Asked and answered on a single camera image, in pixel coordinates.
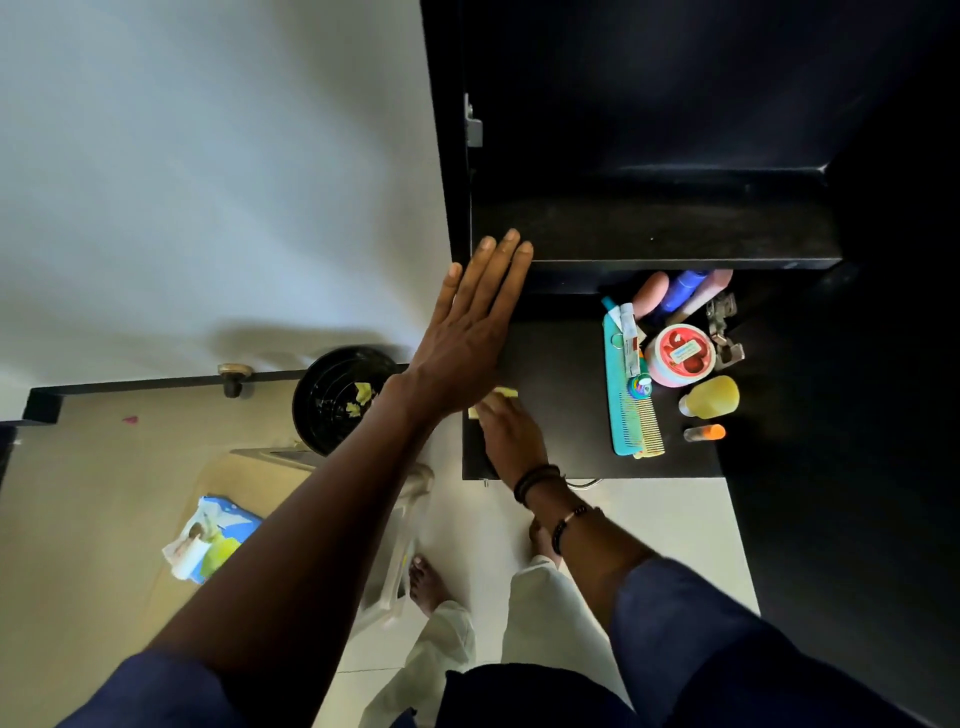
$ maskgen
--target blue bottle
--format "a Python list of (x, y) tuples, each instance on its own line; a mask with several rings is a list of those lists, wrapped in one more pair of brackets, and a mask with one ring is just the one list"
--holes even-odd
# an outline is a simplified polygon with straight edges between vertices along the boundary
[(654, 311), (654, 318), (662, 318), (680, 308), (709, 273), (710, 271), (683, 271), (671, 280), (670, 286), (666, 289), (666, 295)]

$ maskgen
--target yellow bottle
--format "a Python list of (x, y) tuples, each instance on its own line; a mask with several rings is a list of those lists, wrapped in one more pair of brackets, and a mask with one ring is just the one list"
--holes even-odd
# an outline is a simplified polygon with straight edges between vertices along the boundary
[(729, 415), (740, 404), (740, 390), (727, 375), (715, 376), (701, 382), (690, 393), (681, 397), (680, 411), (687, 417), (709, 420)]

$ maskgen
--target navy blue shirt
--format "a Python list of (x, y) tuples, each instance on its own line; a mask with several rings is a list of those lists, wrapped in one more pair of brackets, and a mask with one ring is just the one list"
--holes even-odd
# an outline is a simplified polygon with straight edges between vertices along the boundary
[[(583, 675), (536, 665), (449, 672), (438, 728), (491, 724), (920, 725), (670, 559), (636, 567), (617, 594), (613, 656), (636, 712)], [(245, 726), (217, 676), (154, 651), (126, 660), (61, 728)], [(395, 726), (413, 726), (410, 712)]]

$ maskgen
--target hand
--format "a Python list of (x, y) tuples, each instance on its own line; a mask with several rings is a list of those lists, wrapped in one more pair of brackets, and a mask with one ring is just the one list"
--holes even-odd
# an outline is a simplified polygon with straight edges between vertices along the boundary
[(517, 398), (491, 392), (476, 408), (487, 457), (510, 490), (534, 468), (548, 464), (543, 433)]
[(473, 406), (498, 383), (496, 360), (534, 256), (529, 241), (519, 242), (513, 229), (499, 245), (485, 237), (462, 276), (459, 263), (450, 266), (430, 325), (401, 375), (415, 382), (417, 401), (437, 419)]

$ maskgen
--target orange cap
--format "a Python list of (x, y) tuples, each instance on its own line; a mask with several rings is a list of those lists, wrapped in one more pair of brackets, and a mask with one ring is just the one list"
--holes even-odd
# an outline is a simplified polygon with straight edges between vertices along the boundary
[(704, 440), (723, 440), (727, 430), (722, 425), (708, 425), (704, 427)]

